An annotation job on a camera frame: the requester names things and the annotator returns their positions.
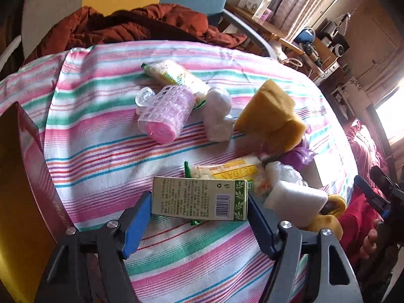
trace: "chair armrest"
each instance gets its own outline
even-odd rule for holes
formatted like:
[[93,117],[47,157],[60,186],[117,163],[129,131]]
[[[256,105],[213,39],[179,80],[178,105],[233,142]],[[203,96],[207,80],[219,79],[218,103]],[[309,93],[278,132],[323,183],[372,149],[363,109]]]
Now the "chair armrest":
[[232,14],[231,12],[223,9],[222,16],[225,20],[227,20],[230,24],[237,27],[237,29],[241,30],[247,37],[257,44],[265,57],[270,57],[272,59],[277,60],[276,53],[272,49],[272,47],[266,42],[256,31],[254,31],[250,26],[248,26],[245,22],[243,22],[240,18]]

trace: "tablecloth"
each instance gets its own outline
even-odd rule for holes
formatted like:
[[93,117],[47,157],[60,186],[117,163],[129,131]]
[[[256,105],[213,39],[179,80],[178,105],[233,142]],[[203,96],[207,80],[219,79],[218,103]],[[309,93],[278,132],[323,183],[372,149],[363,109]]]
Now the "tablecloth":
[[[329,104],[305,75],[276,60],[199,43],[139,41],[97,45],[45,56],[0,82],[0,113],[19,101],[37,124],[61,200],[80,231],[99,227],[133,206],[155,175],[183,176],[185,160],[203,165],[245,156],[254,147],[235,132],[208,142],[202,111],[181,136],[157,144],[139,131],[136,92],[159,85],[143,62],[172,58],[210,86],[227,90],[242,109],[272,78],[296,102],[310,149],[335,156],[336,181],[323,188],[349,198],[356,164]],[[246,222],[203,222],[153,216],[139,249],[126,261],[140,300],[257,302],[272,262],[260,253]],[[294,294],[302,287],[302,259]]]

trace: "rust-colored jacket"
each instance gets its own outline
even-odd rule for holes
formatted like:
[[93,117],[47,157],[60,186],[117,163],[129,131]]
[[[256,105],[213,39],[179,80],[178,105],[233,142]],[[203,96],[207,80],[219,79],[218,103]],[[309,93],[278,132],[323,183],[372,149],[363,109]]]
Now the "rust-colored jacket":
[[244,34],[223,34],[208,24],[207,16],[179,4],[150,4],[144,8],[119,10],[104,17],[90,7],[65,17],[54,25],[24,64],[39,57],[94,44],[138,40],[202,42],[233,48]]

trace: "wooden desk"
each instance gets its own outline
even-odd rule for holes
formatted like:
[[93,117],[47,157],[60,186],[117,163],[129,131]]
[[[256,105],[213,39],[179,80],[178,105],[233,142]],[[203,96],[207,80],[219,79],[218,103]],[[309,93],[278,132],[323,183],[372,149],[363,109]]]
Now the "wooden desk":
[[288,42],[285,40],[286,33],[282,32],[280,29],[276,28],[274,25],[264,22],[262,25],[253,21],[253,14],[248,12],[245,9],[233,6],[231,4],[226,4],[225,9],[230,11],[232,14],[241,18],[248,26],[252,27],[259,35],[261,35],[265,40],[269,41],[274,39],[279,41],[283,46],[288,47],[289,49],[295,51],[297,54],[302,55],[304,51],[301,50],[298,46]]

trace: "small cardboard box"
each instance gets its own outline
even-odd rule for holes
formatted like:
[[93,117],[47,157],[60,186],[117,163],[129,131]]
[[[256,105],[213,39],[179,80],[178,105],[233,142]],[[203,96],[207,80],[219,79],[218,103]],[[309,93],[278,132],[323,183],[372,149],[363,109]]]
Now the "small cardboard box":
[[151,212],[196,220],[244,221],[247,180],[155,176]]
[[253,13],[253,21],[258,22],[270,3],[271,0],[248,0],[245,9]]
[[340,162],[333,154],[317,154],[312,162],[304,165],[300,174],[309,187],[321,189],[339,176]]

